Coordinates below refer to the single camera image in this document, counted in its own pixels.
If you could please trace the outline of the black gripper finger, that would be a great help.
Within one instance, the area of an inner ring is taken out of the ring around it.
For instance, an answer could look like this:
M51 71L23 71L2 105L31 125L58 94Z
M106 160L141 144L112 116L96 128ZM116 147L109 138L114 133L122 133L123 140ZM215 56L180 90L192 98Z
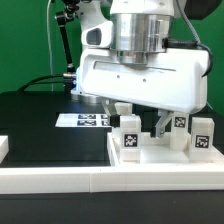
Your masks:
M166 125L171 121L174 115L173 111L159 110L158 122L152 127L150 136L152 138L162 138L165 134Z
M115 107L115 101L110 99L103 99L102 105L106 115L108 116L108 123L110 126L116 128L120 126L120 115Z

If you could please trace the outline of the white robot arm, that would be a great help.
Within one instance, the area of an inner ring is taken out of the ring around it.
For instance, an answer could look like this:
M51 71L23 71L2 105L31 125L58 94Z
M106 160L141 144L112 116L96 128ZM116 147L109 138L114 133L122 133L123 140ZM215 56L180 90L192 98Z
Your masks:
M209 48L169 38L172 20L202 20L223 0L80 0L84 94L157 108L152 135L164 135L175 112L194 114L207 101Z

